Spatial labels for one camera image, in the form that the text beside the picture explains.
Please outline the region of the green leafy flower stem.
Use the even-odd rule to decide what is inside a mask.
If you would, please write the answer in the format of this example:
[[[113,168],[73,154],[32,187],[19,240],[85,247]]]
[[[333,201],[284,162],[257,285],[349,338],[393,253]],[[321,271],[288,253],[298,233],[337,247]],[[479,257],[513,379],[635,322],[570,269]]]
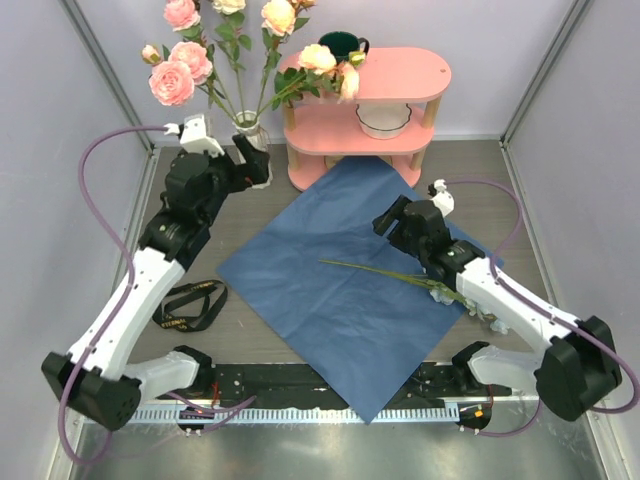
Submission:
[[[243,87],[241,86],[242,73],[245,67],[241,64],[241,50],[251,48],[251,40],[242,32],[245,23],[245,1],[210,1],[212,9],[220,16],[220,23],[214,28],[215,38],[210,43],[213,52],[221,52],[228,61],[229,67],[235,75],[240,108],[235,109],[231,95],[219,79],[217,70],[207,81],[209,105],[215,104],[225,114],[234,114],[234,123],[241,128],[249,128],[255,124],[251,120],[245,107]]]

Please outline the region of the black ribbon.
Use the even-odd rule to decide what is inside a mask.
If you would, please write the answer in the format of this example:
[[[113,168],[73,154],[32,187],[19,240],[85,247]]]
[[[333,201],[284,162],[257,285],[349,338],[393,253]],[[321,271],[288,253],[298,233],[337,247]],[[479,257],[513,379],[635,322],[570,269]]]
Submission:
[[[207,330],[228,300],[227,285],[216,279],[172,288],[151,320],[164,330],[198,333]]]

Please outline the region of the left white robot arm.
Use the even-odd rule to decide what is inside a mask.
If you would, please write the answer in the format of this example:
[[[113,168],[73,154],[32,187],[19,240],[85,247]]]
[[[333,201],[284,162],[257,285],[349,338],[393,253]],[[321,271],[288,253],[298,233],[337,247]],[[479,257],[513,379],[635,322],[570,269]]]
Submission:
[[[62,408],[115,432],[140,404],[182,390],[193,399],[213,385],[211,358],[179,346],[139,364],[128,359],[161,302],[209,241],[226,198],[270,180],[270,158],[243,135],[233,142],[243,157],[210,147],[182,150],[172,161],[162,207],[147,224],[128,272],[89,330],[64,355],[51,352],[41,370]]]

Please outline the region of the peach spray rose stem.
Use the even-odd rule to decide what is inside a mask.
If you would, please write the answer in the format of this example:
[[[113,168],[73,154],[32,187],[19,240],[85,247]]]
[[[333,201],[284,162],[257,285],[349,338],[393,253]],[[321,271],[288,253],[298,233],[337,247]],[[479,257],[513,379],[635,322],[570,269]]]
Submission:
[[[321,98],[328,93],[338,102],[351,102],[360,90],[358,68],[364,63],[368,52],[349,52],[345,60],[339,61],[328,46],[310,44],[298,54],[293,67],[277,70],[271,61],[265,64],[267,78],[273,74],[274,93],[269,100],[264,99],[266,87],[262,88],[256,115],[265,110],[275,110],[280,106],[292,106],[306,94]]]

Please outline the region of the blue wrapping paper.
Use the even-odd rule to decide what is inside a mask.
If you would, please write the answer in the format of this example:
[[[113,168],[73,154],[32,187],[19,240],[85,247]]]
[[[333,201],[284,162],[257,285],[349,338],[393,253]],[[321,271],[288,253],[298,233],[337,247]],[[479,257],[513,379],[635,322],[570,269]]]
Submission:
[[[414,191],[375,157],[340,161],[218,268],[365,422],[463,315],[403,281],[420,263],[373,231]]]

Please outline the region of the pink peony flower stem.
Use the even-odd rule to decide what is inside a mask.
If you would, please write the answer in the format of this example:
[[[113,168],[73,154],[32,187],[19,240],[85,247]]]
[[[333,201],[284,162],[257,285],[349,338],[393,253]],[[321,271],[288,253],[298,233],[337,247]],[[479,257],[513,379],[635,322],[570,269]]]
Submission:
[[[197,92],[204,93],[209,106],[217,106],[234,124],[236,109],[217,72],[215,48],[206,42],[180,41],[171,49],[146,44],[140,51],[150,68],[148,85],[163,106],[184,106]]]

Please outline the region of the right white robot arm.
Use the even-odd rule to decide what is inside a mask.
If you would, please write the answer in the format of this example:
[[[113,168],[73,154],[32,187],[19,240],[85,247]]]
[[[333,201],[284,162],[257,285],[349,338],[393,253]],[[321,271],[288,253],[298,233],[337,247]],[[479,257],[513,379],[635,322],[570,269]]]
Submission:
[[[451,233],[445,214],[453,201],[412,201],[399,196],[372,222],[374,232],[416,258],[428,278],[442,282],[513,329],[532,349],[512,352],[492,345],[456,365],[451,380],[465,395],[486,384],[536,394],[556,416],[575,421],[622,382],[608,325],[580,320],[509,278],[473,243]]]

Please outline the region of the artificial flower bunch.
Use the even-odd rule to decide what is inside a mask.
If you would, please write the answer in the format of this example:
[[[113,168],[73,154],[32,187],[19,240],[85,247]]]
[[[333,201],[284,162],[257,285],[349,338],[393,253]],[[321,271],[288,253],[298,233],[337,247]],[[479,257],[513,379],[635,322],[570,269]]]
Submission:
[[[407,284],[421,287],[428,290],[432,299],[437,303],[446,306],[451,306],[453,303],[458,303],[466,309],[469,316],[476,317],[480,321],[487,322],[489,324],[489,328],[492,331],[502,335],[507,335],[509,333],[509,327],[491,311],[481,306],[477,302],[465,297],[461,293],[454,292],[452,289],[445,286],[442,282],[438,282],[436,280],[428,278],[426,274],[405,274],[374,268],[366,265],[359,265],[335,260],[321,259],[320,262],[329,265],[336,265],[376,273],[402,281]]]

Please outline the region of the pink rose flower stem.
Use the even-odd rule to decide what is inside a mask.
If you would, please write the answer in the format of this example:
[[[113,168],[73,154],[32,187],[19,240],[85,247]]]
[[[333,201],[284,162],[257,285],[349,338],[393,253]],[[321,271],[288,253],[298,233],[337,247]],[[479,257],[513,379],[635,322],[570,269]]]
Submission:
[[[232,118],[233,107],[229,95],[224,92],[223,85],[214,65],[215,48],[209,42],[201,23],[199,4],[197,1],[166,1],[163,17],[181,41],[169,53],[168,60],[186,63],[195,86],[208,97],[208,105],[216,105],[229,118]]]

